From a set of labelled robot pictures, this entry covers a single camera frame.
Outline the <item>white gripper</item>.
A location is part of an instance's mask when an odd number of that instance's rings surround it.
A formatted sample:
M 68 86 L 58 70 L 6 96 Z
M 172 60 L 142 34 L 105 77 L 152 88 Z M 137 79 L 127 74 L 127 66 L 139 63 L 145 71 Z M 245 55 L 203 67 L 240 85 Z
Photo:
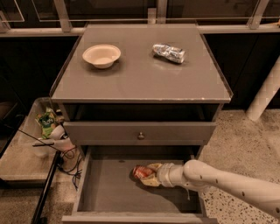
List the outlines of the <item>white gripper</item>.
M 157 172 L 157 176 L 151 174 L 148 177 L 141 178 L 140 181 L 145 186 L 158 187 L 160 184 L 164 187 L 186 186 L 187 180 L 183 173 L 184 169 L 182 164 L 154 163 L 148 164 L 147 167 Z

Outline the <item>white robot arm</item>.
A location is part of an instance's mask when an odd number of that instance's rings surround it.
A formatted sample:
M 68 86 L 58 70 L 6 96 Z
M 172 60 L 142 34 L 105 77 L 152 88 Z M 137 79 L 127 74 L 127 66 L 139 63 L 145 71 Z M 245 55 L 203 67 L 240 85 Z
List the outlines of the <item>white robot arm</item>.
M 214 186 L 280 218 L 280 185 L 276 183 L 218 170 L 196 159 L 188 160 L 182 165 L 155 163 L 138 166 L 132 173 L 145 186 L 180 186 L 196 192 Z

